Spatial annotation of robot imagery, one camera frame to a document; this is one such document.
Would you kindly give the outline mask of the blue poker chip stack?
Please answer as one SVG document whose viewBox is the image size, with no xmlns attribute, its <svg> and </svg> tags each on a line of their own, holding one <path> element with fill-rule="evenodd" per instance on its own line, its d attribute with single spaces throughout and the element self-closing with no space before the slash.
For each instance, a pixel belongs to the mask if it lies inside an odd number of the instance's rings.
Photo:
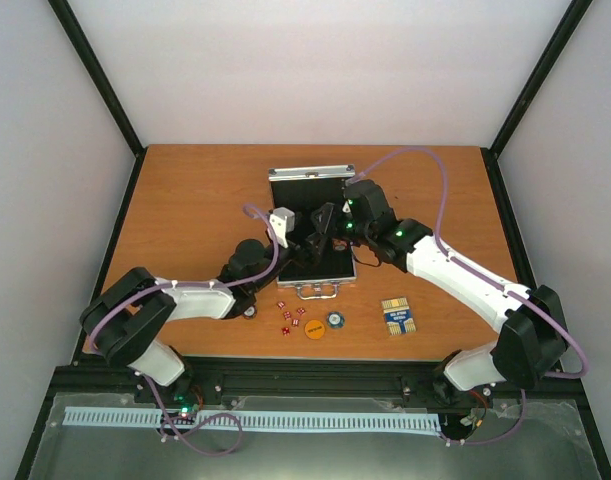
<svg viewBox="0 0 611 480">
<path fill-rule="evenodd" d="M 327 324 L 332 329 L 339 329 L 345 325 L 345 318 L 340 312 L 329 312 L 326 317 Z"/>
</svg>

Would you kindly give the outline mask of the red poker chip stack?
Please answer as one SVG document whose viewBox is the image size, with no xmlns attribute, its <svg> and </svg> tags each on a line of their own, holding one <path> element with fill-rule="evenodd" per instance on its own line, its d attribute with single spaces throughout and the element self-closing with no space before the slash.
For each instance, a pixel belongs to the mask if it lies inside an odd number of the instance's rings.
<svg viewBox="0 0 611 480">
<path fill-rule="evenodd" d="M 334 239 L 333 248 L 335 251 L 345 251 L 347 249 L 347 242 L 340 239 Z"/>
</svg>

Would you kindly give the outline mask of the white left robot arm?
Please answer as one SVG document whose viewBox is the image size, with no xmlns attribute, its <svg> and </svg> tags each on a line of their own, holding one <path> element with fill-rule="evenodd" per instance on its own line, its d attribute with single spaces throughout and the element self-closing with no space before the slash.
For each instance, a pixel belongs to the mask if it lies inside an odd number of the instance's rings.
<svg viewBox="0 0 611 480">
<path fill-rule="evenodd" d="M 144 267 L 132 268 L 81 314 L 90 349 L 110 366 L 149 377 L 169 401 L 186 400 L 193 378 L 182 356 L 157 339 L 159 332 L 176 320 L 249 316 L 260 290 L 291 264 L 318 266 L 330 244 L 320 233 L 301 239 L 289 234 L 285 244 L 280 241 L 240 242 L 221 273 L 204 282 L 166 280 Z"/>
</svg>

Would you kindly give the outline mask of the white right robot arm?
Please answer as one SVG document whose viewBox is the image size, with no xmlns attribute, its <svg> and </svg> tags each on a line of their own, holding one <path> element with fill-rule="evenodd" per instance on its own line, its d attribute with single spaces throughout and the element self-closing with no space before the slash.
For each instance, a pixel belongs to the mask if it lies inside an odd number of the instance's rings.
<svg viewBox="0 0 611 480">
<path fill-rule="evenodd" d="M 349 184 L 338 203 L 311 215 L 317 233 L 368 247 L 383 263 L 421 278 L 478 314 L 496 340 L 448 356 L 440 377 L 460 391 L 509 382 L 531 390 L 548 376 L 570 342 L 558 294 L 506 280 L 444 244 L 436 229 L 397 218 L 380 186 Z"/>
</svg>

